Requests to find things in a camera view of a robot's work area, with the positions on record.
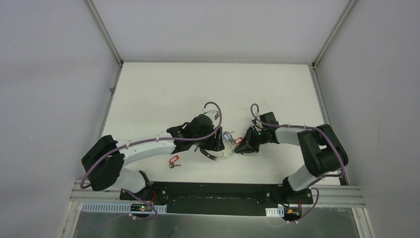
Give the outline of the aluminium front rail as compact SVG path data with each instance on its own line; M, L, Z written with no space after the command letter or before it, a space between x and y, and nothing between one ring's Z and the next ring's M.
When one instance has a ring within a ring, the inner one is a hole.
M245 183L192 183L192 182L152 182L153 191L158 199L169 201L176 198L228 198L228 199L257 199L265 201L272 196L280 199L280 184L245 184ZM302 199L303 205L308 207L318 195L317 207L327 208L366 208L362 191L357 186L344 185L316 185L311 195ZM120 188L110 187L102 191L91 188L81 189L80 181L74 183L70 201L102 201L122 202Z

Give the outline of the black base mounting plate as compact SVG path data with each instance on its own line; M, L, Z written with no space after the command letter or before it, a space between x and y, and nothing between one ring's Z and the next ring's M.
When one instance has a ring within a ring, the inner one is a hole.
M302 204L300 198L296 203L283 203L276 201L273 197L265 201L257 199L228 199L228 198L176 198L169 201L158 199L152 184L137 193L136 196L142 200L155 200L155 206L166 206L167 213L175 214L198 214L198 215L232 215L232 216L265 216L267 208L276 208L278 205L299 205Z

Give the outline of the red tag on plate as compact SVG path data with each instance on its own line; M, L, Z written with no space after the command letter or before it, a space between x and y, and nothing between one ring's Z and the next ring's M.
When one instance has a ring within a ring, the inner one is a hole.
M238 144L240 144L242 141L243 141L243 138L242 138L242 137L239 137L239 138L237 138L237 139L234 141L234 144L235 144L235 145L238 145Z

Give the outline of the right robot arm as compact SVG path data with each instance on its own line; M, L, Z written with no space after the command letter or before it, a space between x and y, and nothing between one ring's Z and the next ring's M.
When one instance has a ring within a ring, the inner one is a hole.
M304 164L286 177L273 199L283 203L296 203L307 195L310 186L330 172L343 170L348 164L348 155L332 127L322 124L317 127L280 125L273 112L253 120L257 125L246 131L242 142L235 148L236 154L257 153L267 143L291 144L300 147Z

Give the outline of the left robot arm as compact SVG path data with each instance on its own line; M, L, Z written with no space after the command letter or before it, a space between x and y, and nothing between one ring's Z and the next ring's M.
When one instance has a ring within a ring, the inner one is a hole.
M139 160L160 156L178 155L193 146L220 151L221 115L216 111L203 113L179 126L159 134L135 140L116 140L111 135L101 137L82 158L85 169L82 189L102 191L115 186L132 192L138 200L150 197L151 187L144 172L135 172L126 166Z

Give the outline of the red tag key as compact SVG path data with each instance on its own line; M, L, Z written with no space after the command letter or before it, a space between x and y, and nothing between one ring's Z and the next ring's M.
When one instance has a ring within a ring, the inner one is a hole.
M171 159L169 159L168 161L168 167L170 169L176 168L176 167L180 167L181 164L178 164L178 160L180 159L180 157L178 155L173 156Z

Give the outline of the metal keyring plate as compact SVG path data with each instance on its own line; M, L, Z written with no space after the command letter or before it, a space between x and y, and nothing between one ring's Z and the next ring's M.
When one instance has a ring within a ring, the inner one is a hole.
M204 157L212 161L221 161L234 154L235 144L226 141L223 137L219 140L217 146L216 151L206 150L203 146L198 146L197 149Z

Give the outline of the blue tag on plate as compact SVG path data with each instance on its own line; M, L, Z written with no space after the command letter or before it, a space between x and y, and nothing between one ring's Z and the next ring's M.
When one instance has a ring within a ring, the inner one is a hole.
M223 136L223 138L227 141L227 142L231 142L231 140L232 140L232 138L231 138L231 135L230 135L230 133L228 133L228 132L224 132L223 134L222 134L222 136Z

